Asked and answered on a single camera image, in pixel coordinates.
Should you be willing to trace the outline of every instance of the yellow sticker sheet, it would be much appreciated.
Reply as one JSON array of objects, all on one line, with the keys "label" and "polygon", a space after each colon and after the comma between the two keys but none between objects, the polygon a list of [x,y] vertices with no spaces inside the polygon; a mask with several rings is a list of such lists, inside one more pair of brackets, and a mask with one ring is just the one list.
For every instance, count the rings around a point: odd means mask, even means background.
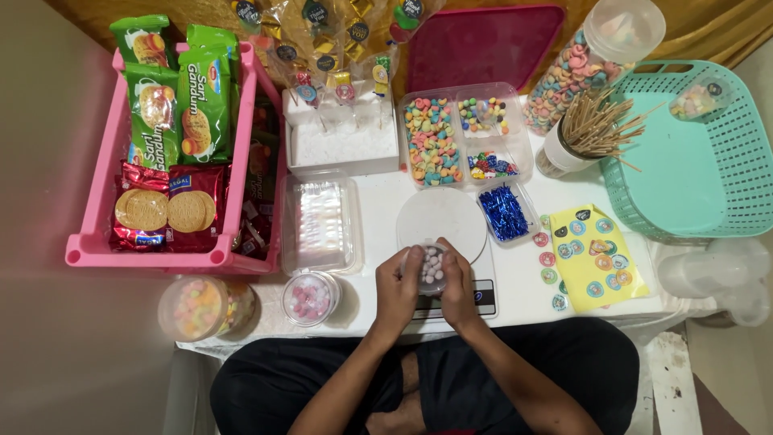
[{"label": "yellow sticker sheet", "polygon": [[556,267],[578,313],[646,296],[622,233],[593,204],[550,215]]}]

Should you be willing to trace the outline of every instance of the white table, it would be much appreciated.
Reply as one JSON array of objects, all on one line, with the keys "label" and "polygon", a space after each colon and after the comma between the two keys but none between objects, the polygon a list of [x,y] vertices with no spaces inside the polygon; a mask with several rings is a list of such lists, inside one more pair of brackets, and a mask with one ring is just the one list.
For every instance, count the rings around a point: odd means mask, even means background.
[{"label": "white table", "polygon": [[[530,133],[529,139],[536,154],[543,138]],[[356,275],[339,276],[344,287],[342,303],[325,323],[312,328],[290,324],[284,318],[280,305],[282,287],[288,278],[282,274],[256,276],[250,284],[260,304],[250,324],[241,328],[241,332],[196,343],[179,343],[179,347],[225,358],[242,345],[265,337],[363,336],[376,316],[376,267],[397,251],[397,215],[416,189],[413,180],[402,172],[356,176],[353,179],[359,191],[364,266]],[[583,315],[645,323],[687,312],[708,315],[716,310],[716,303],[711,298],[682,300],[659,288],[652,264],[657,264],[666,256],[698,247],[664,245],[647,240],[625,227],[614,215],[598,165],[560,180],[547,178],[534,167],[533,175],[524,186],[537,214],[550,214],[589,203],[607,213],[620,224],[632,258],[650,288],[649,297],[626,300],[606,310],[598,308]],[[512,248],[501,248],[495,243],[491,245],[499,313],[487,320],[490,327],[549,322],[576,315],[571,307],[561,312],[552,308],[551,301],[558,294],[558,284],[548,286],[543,283],[540,278],[543,266],[537,261],[538,255],[547,248],[537,247],[530,238]],[[648,255],[652,256],[652,263],[645,258]],[[451,327],[445,322],[414,321],[405,334],[430,334],[429,337],[433,337],[436,333],[450,331]]]}]

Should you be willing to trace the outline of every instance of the gold fabric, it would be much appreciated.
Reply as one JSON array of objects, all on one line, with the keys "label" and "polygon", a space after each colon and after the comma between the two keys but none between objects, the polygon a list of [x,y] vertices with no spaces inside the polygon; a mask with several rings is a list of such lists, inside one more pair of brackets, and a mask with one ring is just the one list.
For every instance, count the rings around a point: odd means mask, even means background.
[{"label": "gold fabric", "polygon": [[[80,27],[87,35],[109,50],[115,50],[113,34],[107,28],[110,23],[127,16],[140,16],[163,13],[169,16],[174,25],[171,36],[182,42],[185,40],[189,23],[206,24],[232,30],[240,39],[247,40],[241,30],[236,15],[227,0],[168,0],[167,2],[149,2],[147,0],[46,0],[55,10]],[[312,39],[301,35],[305,24],[300,18],[300,10],[305,0],[290,0],[285,26],[293,32],[293,39],[302,50],[311,50]],[[370,26],[368,51],[386,49],[383,41],[389,39],[391,9],[397,0],[375,1],[365,20]],[[545,71],[548,64],[559,53],[560,48],[582,23],[586,14],[593,8],[596,0],[553,0],[566,12],[566,20],[553,47],[538,68],[535,76],[523,88],[528,92]],[[546,0],[448,0],[444,9],[485,8],[491,6],[545,4]],[[666,17],[666,37],[649,59],[703,59],[734,67],[746,56],[773,36],[772,0],[654,0]],[[400,65],[393,79],[393,93],[396,100],[405,94],[405,65],[407,64],[407,45],[401,47]],[[279,86],[281,80],[275,71],[269,71]]]}]

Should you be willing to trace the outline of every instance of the mint green basket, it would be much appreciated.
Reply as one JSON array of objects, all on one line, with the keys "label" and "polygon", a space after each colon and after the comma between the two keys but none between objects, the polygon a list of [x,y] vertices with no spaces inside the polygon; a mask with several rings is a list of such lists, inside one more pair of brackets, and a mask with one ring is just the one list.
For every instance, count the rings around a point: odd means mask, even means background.
[{"label": "mint green basket", "polygon": [[[687,72],[666,72],[688,65]],[[625,160],[642,172],[616,159],[601,161],[620,221],[659,237],[744,237],[771,229],[773,156],[746,85],[727,68],[702,60],[651,60],[636,71],[645,69],[656,72],[627,74],[611,96],[613,101],[633,98],[632,115],[666,103],[647,116],[644,134],[626,149]],[[726,80],[734,101],[691,122],[680,121],[668,104],[700,73]]]}]

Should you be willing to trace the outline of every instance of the stack of plastic cups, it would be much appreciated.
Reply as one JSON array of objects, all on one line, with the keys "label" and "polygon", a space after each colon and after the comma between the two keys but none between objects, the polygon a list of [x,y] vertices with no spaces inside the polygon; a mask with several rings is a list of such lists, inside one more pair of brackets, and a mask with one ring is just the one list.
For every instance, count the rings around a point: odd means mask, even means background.
[{"label": "stack of plastic cups", "polygon": [[658,281],[674,296],[713,297],[736,324],[753,327],[770,314],[770,296],[762,282],[770,268],[770,254],[756,238],[721,238],[706,251],[664,259]]},{"label": "stack of plastic cups", "polygon": [[666,20],[649,0],[600,0],[529,94],[526,125],[546,135],[574,97],[613,84],[666,34]]}]

